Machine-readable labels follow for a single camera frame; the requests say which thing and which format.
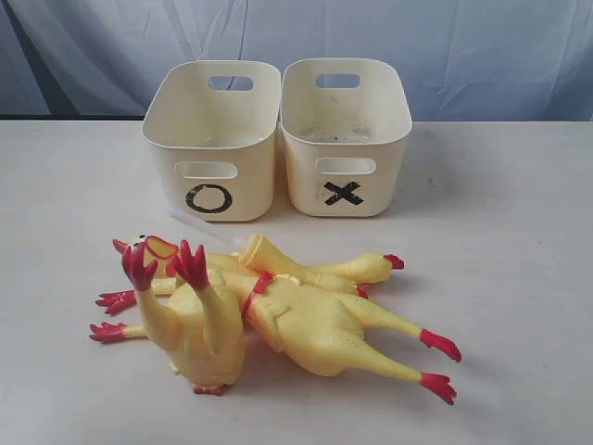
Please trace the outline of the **severed chicken neck with tube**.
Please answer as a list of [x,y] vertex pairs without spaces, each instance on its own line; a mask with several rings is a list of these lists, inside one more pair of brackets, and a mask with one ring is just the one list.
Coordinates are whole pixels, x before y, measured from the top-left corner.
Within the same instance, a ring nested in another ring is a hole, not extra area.
[[268,238],[254,234],[249,238],[229,235],[214,224],[192,216],[184,211],[170,208],[168,214],[191,227],[201,234],[222,242],[233,249],[231,254],[208,254],[209,267],[218,267],[234,273],[254,274],[269,272],[273,274],[288,274],[304,280],[307,270],[278,249]]

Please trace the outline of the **yellow rubber chicken with head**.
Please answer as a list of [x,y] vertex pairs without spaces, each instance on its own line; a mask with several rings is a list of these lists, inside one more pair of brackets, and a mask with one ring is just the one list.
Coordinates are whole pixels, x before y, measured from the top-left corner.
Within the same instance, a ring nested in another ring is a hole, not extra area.
[[236,297],[243,326],[250,324],[275,351],[303,369],[336,376],[348,368],[386,375],[431,390],[447,404],[457,393],[445,375],[423,373],[396,362],[364,339],[368,327],[388,327],[436,347],[458,362],[461,353],[445,337],[420,328],[358,295],[338,294],[299,282],[288,274],[234,273],[218,267]]

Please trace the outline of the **headless yellow rubber chicken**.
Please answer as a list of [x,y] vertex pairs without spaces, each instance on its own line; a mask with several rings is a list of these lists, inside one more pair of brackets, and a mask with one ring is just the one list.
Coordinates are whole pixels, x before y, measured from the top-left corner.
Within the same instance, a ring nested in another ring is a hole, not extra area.
[[241,374],[246,356],[244,326],[238,301],[219,271],[207,268],[200,245],[191,252],[186,240],[172,259],[184,284],[167,304],[152,289],[158,263],[145,262],[146,243],[128,246],[122,269],[134,288],[147,337],[164,350],[177,375],[184,376],[196,394],[220,395]]

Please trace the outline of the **yellow rubber chicken underneath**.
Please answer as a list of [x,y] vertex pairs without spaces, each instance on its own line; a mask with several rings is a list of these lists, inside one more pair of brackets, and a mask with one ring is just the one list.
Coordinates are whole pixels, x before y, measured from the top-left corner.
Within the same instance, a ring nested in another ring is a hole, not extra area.
[[[340,284],[339,279],[345,279],[357,286],[361,297],[366,297],[362,288],[366,284],[380,283],[387,280],[392,270],[402,270],[404,261],[393,254],[364,253],[354,260],[323,264],[306,265],[298,278],[304,277],[305,281],[326,290],[336,291]],[[153,294],[157,297],[170,296],[183,284],[183,279],[172,269],[172,263],[166,264],[168,271],[158,273],[152,282]],[[104,307],[107,314],[115,315],[136,304],[135,291],[125,290],[113,293],[104,293],[99,296],[96,304]],[[103,322],[100,325],[90,326],[90,339],[99,342],[115,342],[129,338],[144,337],[144,328],[140,325],[125,323],[110,324]]]

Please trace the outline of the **cream bin marked X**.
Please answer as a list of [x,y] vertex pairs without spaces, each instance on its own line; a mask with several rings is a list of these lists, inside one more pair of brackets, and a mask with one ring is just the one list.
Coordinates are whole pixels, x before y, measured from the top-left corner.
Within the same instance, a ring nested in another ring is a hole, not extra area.
[[308,58],[284,71],[280,123],[288,193],[317,217],[371,217],[395,192],[412,119],[394,67]]

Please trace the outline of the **cream bin marked O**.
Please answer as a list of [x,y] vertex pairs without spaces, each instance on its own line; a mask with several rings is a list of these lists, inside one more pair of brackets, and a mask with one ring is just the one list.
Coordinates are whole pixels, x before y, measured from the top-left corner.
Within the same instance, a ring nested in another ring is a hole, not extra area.
[[251,60],[171,69],[142,135],[171,209],[209,222],[248,222],[274,193],[281,73]]

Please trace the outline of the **white backdrop curtain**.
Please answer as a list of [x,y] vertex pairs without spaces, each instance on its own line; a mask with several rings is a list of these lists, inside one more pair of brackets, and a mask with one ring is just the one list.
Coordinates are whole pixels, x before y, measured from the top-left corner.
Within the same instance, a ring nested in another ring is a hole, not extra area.
[[588,121],[588,1],[5,1],[3,115],[140,116],[202,59],[396,68],[417,121]]

